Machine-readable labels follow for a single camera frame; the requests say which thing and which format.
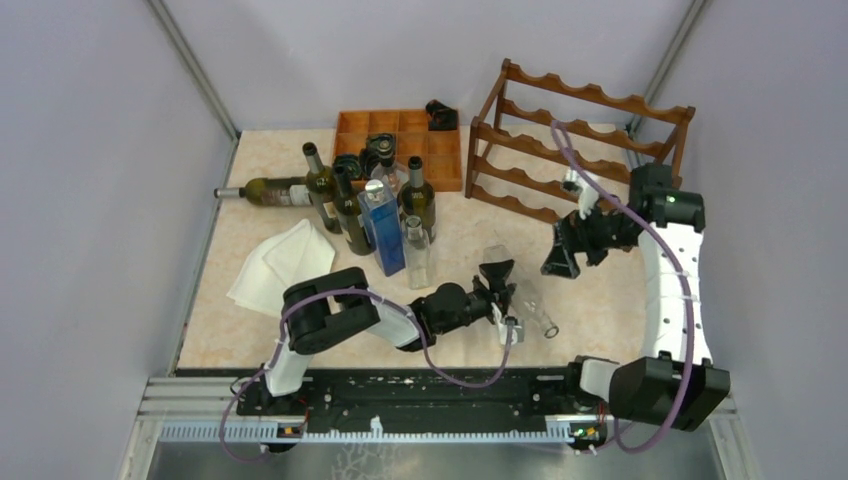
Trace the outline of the clear glass bottle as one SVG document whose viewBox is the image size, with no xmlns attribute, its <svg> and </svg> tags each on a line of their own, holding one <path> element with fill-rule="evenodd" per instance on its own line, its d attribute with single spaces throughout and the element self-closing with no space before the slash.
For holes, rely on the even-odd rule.
<svg viewBox="0 0 848 480">
<path fill-rule="evenodd" d="M 434 281 L 431 245 L 429 234 L 419 216 L 411 215 L 404 220 L 403 251 L 409 288 L 418 290 L 429 287 Z"/>
<path fill-rule="evenodd" d="M 556 337 L 559 334 L 559 327 L 545 311 L 541 289 L 531 277 L 529 271 L 502 244 L 487 247 L 483 251 L 484 263 L 508 259 L 515 261 L 509 282 L 516 283 L 517 289 L 514 296 L 514 303 L 507 315 L 522 320 L 525 326 L 527 324 L 537 326 L 546 339 Z"/>
</svg>

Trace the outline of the clear glass bottle front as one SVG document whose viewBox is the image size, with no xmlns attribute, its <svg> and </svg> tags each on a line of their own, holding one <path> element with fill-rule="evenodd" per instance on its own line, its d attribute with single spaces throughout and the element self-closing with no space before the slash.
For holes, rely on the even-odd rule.
<svg viewBox="0 0 848 480">
<path fill-rule="evenodd" d="M 409 288 L 418 290 L 429 287 L 434 281 L 431 245 L 429 234 L 419 216 L 411 215 L 404 220 L 403 251 Z"/>
</svg>

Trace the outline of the blue square glass bottle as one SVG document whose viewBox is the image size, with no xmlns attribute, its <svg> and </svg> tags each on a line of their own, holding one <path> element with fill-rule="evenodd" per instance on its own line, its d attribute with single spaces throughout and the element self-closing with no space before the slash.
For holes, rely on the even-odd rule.
<svg viewBox="0 0 848 480">
<path fill-rule="evenodd" d="M 405 268 L 397 201 L 391 188 L 378 179 L 365 183 L 358 200 L 376 262 L 383 274 L 391 277 Z"/>
</svg>

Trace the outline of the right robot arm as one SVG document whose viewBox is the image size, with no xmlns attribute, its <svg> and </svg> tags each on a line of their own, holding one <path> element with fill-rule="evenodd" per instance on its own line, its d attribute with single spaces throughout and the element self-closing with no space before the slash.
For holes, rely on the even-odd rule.
<svg viewBox="0 0 848 480">
<path fill-rule="evenodd" d="M 562 182 L 578 196 L 578 208 L 553 226 L 544 275 L 575 279 L 583 254 L 589 266 L 610 251 L 638 248 L 646 288 L 645 335 L 640 357 L 627 364 L 579 357 L 578 375 L 563 385 L 576 412 L 600 400 L 619 419 L 693 431 L 728 395 L 728 371 L 715 367 L 704 336 L 699 289 L 700 253 L 706 227 L 701 194 L 676 188 L 669 166 L 647 164 L 631 173 L 628 216 L 620 203 L 600 206 L 589 174 L 569 171 Z"/>
</svg>

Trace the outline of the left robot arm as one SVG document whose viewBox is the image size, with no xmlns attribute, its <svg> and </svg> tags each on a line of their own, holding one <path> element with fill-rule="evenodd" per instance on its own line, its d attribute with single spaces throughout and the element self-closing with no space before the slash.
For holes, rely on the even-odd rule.
<svg viewBox="0 0 848 480">
<path fill-rule="evenodd" d="M 509 312 L 514 266 L 514 260 L 482 263 L 471 291 L 448 282 L 409 305 L 374 292 L 359 267 L 288 288 L 277 346 L 263 366 L 261 401 L 277 414 L 292 411 L 313 356 L 362 332 L 400 351 L 426 353 L 439 337 L 486 319 L 509 353 L 523 339 L 521 321 Z"/>
</svg>

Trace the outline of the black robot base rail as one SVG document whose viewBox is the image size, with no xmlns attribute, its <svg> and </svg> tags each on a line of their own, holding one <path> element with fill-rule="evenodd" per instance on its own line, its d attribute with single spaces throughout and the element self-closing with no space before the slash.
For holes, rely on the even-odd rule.
<svg viewBox="0 0 848 480">
<path fill-rule="evenodd" d="M 240 395 L 242 417 L 303 417 L 309 433 L 363 433 L 373 418 L 391 434 L 540 433 L 557 415 L 598 420 L 609 407 L 580 390 L 577 369 L 452 369 L 453 384 L 429 369 L 309 369 L 298 390 L 274 397 L 263 381 Z"/>
</svg>

